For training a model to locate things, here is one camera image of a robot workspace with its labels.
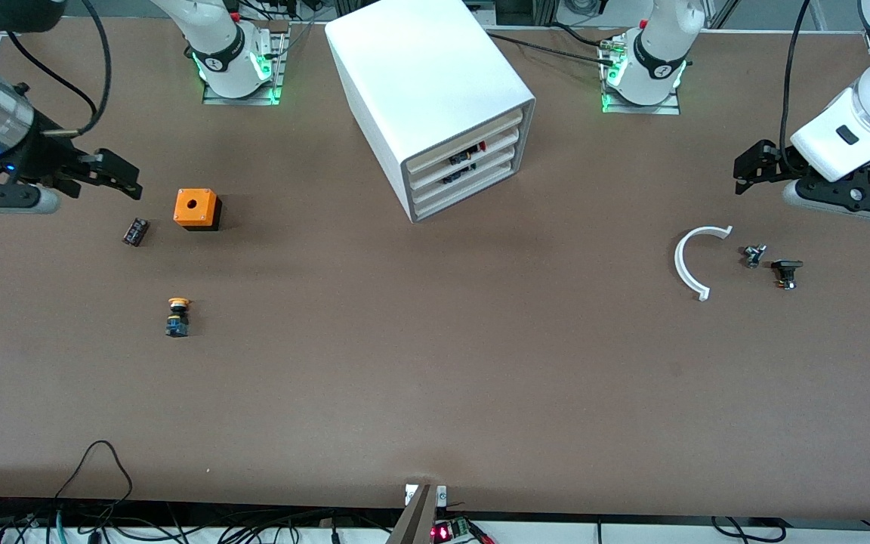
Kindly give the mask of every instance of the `brown work surface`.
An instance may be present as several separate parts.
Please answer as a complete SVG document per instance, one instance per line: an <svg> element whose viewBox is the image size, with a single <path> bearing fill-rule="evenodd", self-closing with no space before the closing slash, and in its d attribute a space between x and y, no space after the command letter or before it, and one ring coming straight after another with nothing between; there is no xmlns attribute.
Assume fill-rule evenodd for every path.
<svg viewBox="0 0 870 544"><path fill-rule="evenodd" d="M538 98L523 168L413 226L323 27L257 108L200 106L170 21L106 24L110 108L78 142L143 199L0 216L0 495L51 496L102 437L136 499L397 506L428 478L479 510L870 519L870 223L731 179L776 139L787 35L701 36L678 117L602 114L593 65L501 44ZM99 97L90 21L23 40ZM802 37L791 130L869 63ZM0 73L86 120L10 45ZM221 195L220 232L173 224L182 187ZM705 303L673 265L703 224L734 226L687 248ZM757 243L807 263L796 290L740 264ZM173 296L193 337L163 335ZM69 492L122 490L104 453Z"/></svg>

